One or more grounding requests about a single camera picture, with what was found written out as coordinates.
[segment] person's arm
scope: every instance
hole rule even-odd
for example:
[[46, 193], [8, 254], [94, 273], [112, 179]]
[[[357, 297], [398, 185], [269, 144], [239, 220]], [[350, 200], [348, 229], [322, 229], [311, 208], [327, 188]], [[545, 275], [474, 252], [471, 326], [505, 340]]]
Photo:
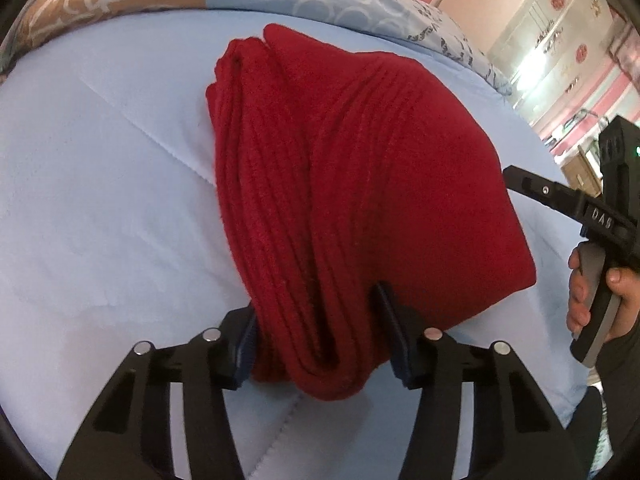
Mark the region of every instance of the person's arm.
[[[574, 272], [569, 280], [567, 327], [575, 334], [591, 318], [584, 304], [589, 285], [580, 274], [577, 251], [569, 259], [569, 267]], [[631, 269], [611, 269], [607, 285], [622, 298], [622, 302], [607, 342], [598, 356], [596, 370], [602, 380], [609, 436], [616, 451], [640, 418], [640, 276]]]

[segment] light blue bed sheet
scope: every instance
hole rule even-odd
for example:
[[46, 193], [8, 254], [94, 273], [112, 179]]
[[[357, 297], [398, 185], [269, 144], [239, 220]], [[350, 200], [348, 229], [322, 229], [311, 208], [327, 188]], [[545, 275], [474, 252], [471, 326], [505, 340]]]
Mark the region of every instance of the light blue bed sheet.
[[[248, 302], [220, 221], [204, 91], [227, 43], [272, 22], [347, 50], [417, 59], [486, 130], [503, 166], [563, 180], [535, 133], [471, 70], [323, 23], [239, 11], [139, 14], [31, 52], [0, 86], [0, 404], [52, 475], [133, 343], [181, 344]], [[566, 260], [579, 229], [512, 200], [538, 283], [450, 334], [511, 343], [567, 424], [587, 376], [564, 325]], [[290, 384], [250, 383], [226, 396], [251, 480], [397, 478], [418, 398], [388, 365], [341, 402]], [[179, 404], [172, 397], [176, 420]], [[465, 388], [456, 478], [468, 467], [472, 410]], [[175, 431], [186, 478], [182, 440]]]

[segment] black sleeve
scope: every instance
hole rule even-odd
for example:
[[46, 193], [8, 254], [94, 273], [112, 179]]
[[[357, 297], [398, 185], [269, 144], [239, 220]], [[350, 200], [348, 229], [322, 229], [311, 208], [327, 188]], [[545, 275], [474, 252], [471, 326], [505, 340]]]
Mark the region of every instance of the black sleeve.
[[607, 403], [609, 436], [614, 452], [640, 418], [639, 321], [640, 318], [627, 335], [606, 343], [596, 364]]

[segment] folded red sweater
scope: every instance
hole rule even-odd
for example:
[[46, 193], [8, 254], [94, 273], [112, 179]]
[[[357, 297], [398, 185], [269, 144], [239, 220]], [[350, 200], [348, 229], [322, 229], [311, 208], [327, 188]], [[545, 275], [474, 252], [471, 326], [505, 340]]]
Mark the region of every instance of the folded red sweater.
[[441, 329], [535, 283], [491, 141], [417, 61], [268, 25], [229, 44], [207, 100], [258, 380], [359, 391], [388, 357], [377, 280]]

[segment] black handheld device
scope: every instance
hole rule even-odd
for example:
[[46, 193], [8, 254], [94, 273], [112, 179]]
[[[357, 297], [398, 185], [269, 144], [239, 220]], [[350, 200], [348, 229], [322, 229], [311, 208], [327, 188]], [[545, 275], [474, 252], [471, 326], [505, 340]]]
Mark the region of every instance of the black handheld device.
[[618, 312], [620, 297], [606, 283], [612, 267], [640, 270], [640, 128], [617, 116], [600, 134], [603, 193], [581, 190], [510, 166], [502, 174], [508, 189], [573, 218], [588, 242], [578, 246], [580, 272], [590, 283], [591, 320], [571, 344], [572, 355], [591, 368]]

